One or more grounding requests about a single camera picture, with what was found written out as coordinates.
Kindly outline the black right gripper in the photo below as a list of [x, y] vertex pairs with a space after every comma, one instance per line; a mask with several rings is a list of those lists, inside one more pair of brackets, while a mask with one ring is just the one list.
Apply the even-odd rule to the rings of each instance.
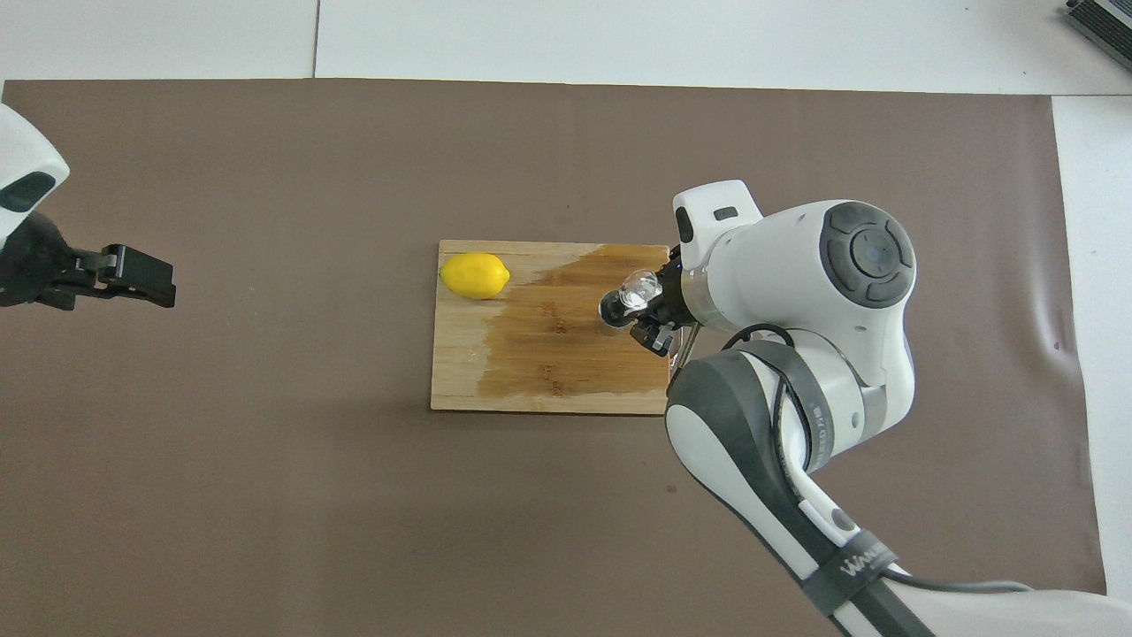
[[669, 249], [668, 261], [657, 272], [662, 287], [657, 302], [657, 318], [640, 316], [631, 327], [631, 338], [659, 358], [667, 358], [671, 352], [676, 328], [698, 324], [685, 302], [683, 273], [681, 249]]

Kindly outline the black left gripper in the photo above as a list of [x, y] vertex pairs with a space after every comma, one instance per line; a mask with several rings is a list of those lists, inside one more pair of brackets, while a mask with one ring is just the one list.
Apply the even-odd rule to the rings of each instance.
[[70, 286], [78, 295], [175, 305], [173, 265], [125, 243], [111, 243], [98, 251], [72, 249], [55, 223], [40, 212], [32, 212], [5, 239], [1, 305], [40, 303], [72, 310], [74, 294], [54, 289], [72, 268]]

